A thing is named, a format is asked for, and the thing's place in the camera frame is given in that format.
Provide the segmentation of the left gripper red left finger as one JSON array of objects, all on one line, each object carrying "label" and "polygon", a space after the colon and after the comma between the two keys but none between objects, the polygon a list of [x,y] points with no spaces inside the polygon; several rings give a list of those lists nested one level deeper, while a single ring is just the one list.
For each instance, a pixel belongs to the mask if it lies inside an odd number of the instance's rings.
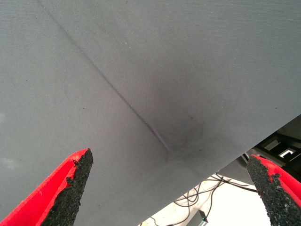
[{"label": "left gripper red left finger", "polygon": [[91,150],[68,156],[2,221],[2,226],[72,226],[93,165]]}]

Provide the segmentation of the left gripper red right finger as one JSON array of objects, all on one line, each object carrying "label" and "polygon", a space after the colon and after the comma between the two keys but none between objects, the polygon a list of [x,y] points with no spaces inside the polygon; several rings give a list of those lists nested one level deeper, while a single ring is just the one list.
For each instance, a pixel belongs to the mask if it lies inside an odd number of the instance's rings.
[{"label": "left gripper red right finger", "polygon": [[272,226],[301,224],[301,183],[274,162],[249,157],[247,171],[267,211]]}]

